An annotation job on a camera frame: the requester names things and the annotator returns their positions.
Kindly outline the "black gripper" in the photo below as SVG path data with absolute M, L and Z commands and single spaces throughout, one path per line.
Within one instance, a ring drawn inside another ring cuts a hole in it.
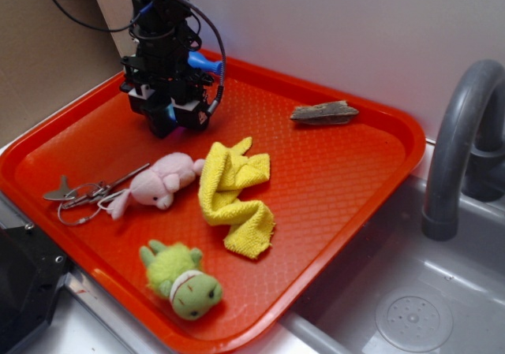
M 204 131 L 209 123 L 207 88 L 214 79 L 188 64 L 189 53 L 201 48 L 201 38 L 197 34 L 131 37 L 137 49 L 122 58 L 125 79 L 120 87 L 128 95 L 131 110 L 142 114 L 150 98 L 157 96 L 162 105 L 174 103 L 179 126 Z

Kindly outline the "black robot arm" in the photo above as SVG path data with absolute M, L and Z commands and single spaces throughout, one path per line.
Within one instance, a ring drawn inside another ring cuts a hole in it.
M 131 0 L 137 41 L 135 54 L 122 58 L 124 80 L 120 87 L 131 110 L 144 117 L 157 137 L 182 127 L 207 128 L 207 90 L 212 75 L 189 63 L 201 39 L 188 24 L 193 15 L 186 0 Z

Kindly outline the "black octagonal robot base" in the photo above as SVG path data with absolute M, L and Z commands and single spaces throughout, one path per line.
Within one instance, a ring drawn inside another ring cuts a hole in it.
M 1 230 L 1 352 L 18 353 L 52 322 L 66 253 L 36 225 Z

